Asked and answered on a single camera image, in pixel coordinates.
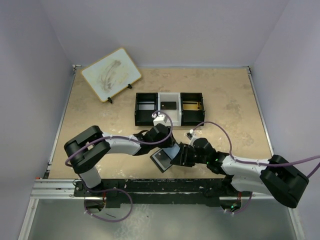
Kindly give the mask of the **black and white tray organizer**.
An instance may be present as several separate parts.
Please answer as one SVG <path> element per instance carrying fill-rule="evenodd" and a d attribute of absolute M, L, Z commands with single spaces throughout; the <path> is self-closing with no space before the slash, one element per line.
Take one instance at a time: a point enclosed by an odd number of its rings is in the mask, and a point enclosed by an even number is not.
<path fill-rule="evenodd" d="M 204 125 L 205 107 L 200 92 L 138 92 L 135 96 L 135 125 L 152 126 L 152 114 L 156 110 L 168 114 L 177 127 Z"/>

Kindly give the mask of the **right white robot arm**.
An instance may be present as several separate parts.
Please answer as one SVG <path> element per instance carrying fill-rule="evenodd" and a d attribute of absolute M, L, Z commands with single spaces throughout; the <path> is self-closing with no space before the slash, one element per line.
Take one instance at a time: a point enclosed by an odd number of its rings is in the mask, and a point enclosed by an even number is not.
<path fill-rule="evenodd" d="M 279 203 L 296 208 L 309 179 L 283 157 L 270 159 L 240 158 L 215 150 L 206 138 L 197 138 L 191 144 L 180 143 L 179 152 L 170 161 L 172 165 L 193 167 L 205 164 L 214 174 L 224 175 L 222 186 L 227 193 L 256 192 L 273 196 Z"/>

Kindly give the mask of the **yellow-framed whiteboard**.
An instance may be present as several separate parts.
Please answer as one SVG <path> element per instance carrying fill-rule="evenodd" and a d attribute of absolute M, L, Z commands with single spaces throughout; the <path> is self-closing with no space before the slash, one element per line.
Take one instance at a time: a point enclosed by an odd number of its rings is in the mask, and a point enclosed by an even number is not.
<path fill-rule="evenodd" d="M 115 95 L 142 77 L 123 47 L 86 66 L 80 73 L 103 103 L 111 102 Z"/>

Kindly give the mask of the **black VIP card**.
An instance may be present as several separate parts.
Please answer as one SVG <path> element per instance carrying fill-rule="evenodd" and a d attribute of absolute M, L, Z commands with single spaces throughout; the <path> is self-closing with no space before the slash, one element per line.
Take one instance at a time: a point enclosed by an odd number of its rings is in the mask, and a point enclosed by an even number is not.
<path fill-rule="evenodd" d="M 158 165 L 163 169 L 167 169 L 171 166 L 171 159 L 164 150 L 157 152 L 154 158 Z"/>

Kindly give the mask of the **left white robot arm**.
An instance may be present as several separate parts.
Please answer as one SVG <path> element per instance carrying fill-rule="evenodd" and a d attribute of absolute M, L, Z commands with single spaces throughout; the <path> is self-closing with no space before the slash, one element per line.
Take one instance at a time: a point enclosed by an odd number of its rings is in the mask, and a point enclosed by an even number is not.
<path fill-rule="evenodd" d="M 177 155 L 179 146 L 170 127 L 159 123 L 150 130 L 121 136 L 103 133 L 97 125 L 93 125 L 64 145 L 68 156 L 66 165 L 73 168 L 89 189 L 95 190 L 102 184 L 96 164 L 105 155 L 141 156 L 155 148 L 164 149 L 172 158 Z"/>

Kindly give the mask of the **black leather card holder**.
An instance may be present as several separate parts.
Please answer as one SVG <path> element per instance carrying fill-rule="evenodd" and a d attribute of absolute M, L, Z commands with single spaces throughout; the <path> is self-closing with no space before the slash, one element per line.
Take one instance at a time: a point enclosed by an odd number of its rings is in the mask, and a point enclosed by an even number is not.
<path fill-rule="evenodd" d="M 161 148 L 150 156 L 152 162 L 157 166 L 161 173 L 167 171 L 171 166 L 171 161 L 180 152 L 180 146 L 175 143 L 172 147 Z"/>

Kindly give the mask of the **black card in tray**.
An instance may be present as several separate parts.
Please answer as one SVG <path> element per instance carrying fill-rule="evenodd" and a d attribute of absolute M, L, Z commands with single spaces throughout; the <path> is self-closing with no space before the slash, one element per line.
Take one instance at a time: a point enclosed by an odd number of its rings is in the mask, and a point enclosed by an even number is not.
<path fill-rule="evenodd" d="M 177 110 L 177 102 L 176 101 L 161 101 L 160 102 L 161 110 Z"/>

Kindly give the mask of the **gold card in tray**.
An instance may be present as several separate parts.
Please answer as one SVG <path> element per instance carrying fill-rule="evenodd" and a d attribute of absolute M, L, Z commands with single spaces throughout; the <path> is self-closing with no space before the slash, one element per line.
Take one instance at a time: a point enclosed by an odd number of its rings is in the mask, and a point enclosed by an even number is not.
<path fill-rule="evenodd" d="M 182 108 L 184 111 L 201 111 L 202 105 L 197 101 L 184 101 L 182 103 Z"/>

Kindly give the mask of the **silver card in tray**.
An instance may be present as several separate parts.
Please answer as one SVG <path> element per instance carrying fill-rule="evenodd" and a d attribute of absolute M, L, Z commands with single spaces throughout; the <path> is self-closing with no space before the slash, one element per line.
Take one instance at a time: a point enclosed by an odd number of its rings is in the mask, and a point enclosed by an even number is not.
<path fill-rule="evenodd" d="M 139 104 L 138 105 L 139 111 L 155 111 L 155 105 L 154 104 Z"/>

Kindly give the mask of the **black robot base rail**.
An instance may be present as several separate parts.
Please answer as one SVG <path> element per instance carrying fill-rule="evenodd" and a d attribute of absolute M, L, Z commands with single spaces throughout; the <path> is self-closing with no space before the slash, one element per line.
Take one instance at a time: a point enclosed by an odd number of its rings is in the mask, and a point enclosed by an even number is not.
<path fill-rule="evenodd" d="M 248 191 L 239 192 L 230 178 L 137 178 L 102 179 L 97 189 L 86 189 L 81 180 L 73 182 L 74 196 L 86 201 L 98 200 L 106 208 L 119 208 L 122 204 L 150 205 L 205 205 L 219 207 L 223 199 L 231 205 L 241 205 L 240 198 L 248 197 Z"/>

